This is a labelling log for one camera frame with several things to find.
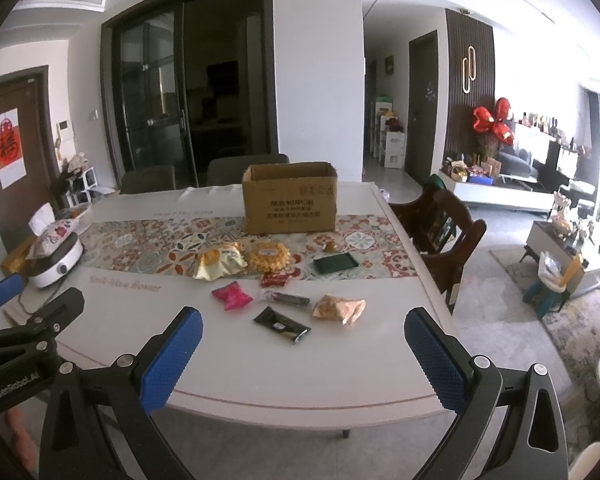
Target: dining chair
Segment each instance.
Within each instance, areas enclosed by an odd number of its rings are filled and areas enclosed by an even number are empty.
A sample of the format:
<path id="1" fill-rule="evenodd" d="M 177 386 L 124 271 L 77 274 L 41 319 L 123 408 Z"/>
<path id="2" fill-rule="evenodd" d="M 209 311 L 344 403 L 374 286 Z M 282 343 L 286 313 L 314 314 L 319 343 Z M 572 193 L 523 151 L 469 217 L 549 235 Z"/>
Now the dining chair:
<path id="1" fill-rule="evenodd" d="M 127 171 L 122 176 L 120 194 L 135 195 L 176 189 L 173 166 L 152 166 L 144 170 Z"/>
<path id="2" fill-rule="evenodd" d="M 253 164 L 288 164 L 289 158 L 283 153 L 267 155 L 241 155 L 216 158 L 206 170 L 207 186 L 228 186 L 241 184 L 244 172 Z"/>
<path id="3" fill-rule="evenodd" d="M 448 189 L 423 188 L 422 195 L 407 204 L 391 204 L 451 313 L 456 306 L 464 264 L 487 231 L 484 220 L 473 221 L 466 205 Z M 453 246 L 444 251 L 456 232 Z"/>

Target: gold snack package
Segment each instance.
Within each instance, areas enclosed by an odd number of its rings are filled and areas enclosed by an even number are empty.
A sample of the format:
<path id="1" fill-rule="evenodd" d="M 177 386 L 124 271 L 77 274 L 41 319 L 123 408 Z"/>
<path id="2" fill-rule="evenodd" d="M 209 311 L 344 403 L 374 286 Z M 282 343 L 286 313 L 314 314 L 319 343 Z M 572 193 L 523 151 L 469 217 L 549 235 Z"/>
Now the gold snack package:
<path id="1" fill-rule="evenodd" d="M 313 316 L 350 325 L 360 317 L 365 307 L 365 300 L 346 300 L 327 295 L 315 304 Z"/>
<path id="2" fill-rule="evenodd" d="M 288 265 L 290 256 L 289 249 L 280 242 L 266 242 L 253 248 L 248 261 L 258 272 L 277 272 Z"/>
<path id="3" fill-rule="evenodd" d="M 212 282 L 240 272 L 247 266 L 240 254 L 240 247 L 241 244 L 224 244 L 199 254 L 193 277 L 196 280 Z"/>

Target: white tv stand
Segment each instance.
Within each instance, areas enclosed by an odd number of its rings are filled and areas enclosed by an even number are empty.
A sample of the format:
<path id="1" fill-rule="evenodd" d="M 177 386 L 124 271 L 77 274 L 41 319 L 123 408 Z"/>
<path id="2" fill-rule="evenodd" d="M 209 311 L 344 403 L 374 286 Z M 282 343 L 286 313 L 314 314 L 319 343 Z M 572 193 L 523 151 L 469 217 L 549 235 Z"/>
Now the white tv stand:
<path id="1" fill-rule="evenodd" d="M 484 204 L 505 207 L 507 209 L 520 209 L 526 211 L 549 212 L 554 206 L 552 193 L 526 190 L 522 187 L 505 187 L 494 184 L 472 184 L 470 182 L 456 182 L 451 177 L 442 173 L 438 176 L 445 183 L 446 188 L 467 204 Z M 534 179 L 512 178 L 532 182 Z"/>

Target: open cardboard box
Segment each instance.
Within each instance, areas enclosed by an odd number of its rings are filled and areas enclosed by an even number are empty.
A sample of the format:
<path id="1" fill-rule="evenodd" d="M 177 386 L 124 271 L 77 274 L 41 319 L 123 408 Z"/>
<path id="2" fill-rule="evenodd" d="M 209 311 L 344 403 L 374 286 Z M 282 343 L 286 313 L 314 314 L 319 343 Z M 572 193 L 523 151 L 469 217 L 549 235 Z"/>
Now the open cardboard box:
<path id="1" fill-rule="evenodd" d="M 338 173 L 328 162 L 250 166 L 242 178 L 245 231 L 333 231 L 337 189 Z"/>

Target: textured blue pad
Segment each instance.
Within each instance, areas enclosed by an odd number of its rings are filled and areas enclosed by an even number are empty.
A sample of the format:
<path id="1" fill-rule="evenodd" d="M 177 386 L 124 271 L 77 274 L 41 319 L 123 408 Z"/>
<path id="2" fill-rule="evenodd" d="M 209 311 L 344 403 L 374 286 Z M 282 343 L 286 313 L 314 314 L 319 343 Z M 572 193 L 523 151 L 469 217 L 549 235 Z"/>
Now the textured blue pad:
<path id="1" fill-rule="evenodd" d="M 202 316 L 192 308 L 142 375 L 140 403 L 145 412 L 164 407 L 202 339 Z"/>
<path id="2" fill-rule="evenodd" d="M 404 337 L 442 406 L 458 415 L 462 413 L 466 405 L 464 375 L 417 310 L 407 314 Z"/>
<path id="3" fill-rule="evenodd" d="M 24 289 L 24 281 L 19 274 L 7 276 L 0 282 L 0 307 L 15 298 Z"/>

